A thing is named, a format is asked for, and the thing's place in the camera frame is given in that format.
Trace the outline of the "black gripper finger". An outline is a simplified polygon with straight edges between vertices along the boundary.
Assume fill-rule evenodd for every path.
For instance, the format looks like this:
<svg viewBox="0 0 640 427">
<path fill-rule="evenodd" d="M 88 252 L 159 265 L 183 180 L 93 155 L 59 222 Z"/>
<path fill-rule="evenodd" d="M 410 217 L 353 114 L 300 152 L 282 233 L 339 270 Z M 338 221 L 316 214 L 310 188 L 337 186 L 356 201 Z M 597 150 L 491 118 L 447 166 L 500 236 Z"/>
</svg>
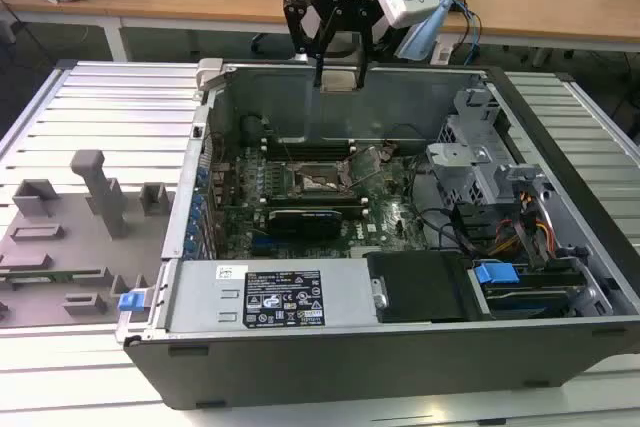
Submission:
<svg viewBox="0 0 640 427">
<path fill-rule="evenodd" d="M 359 53 L 358 68 L 356 72 L 356 89 L 364 86 L 367 68 L 373 47 L 372 17 L 365 10 L 361 9 L 358 14 L 358 32 L 360 34 L 361 51 Z"/>
<path fill-rule="evenodd" d="M 314 10 L 319 17 L 319 26 L 313 37 L 303 28 L 303 18 Z M 322 85 L 325 53 L 336 33 L 338 8 L 332 0 L 283 0 L 289 33 L 298 53 L 315 59 L 314 86 Z"/>
</svg>

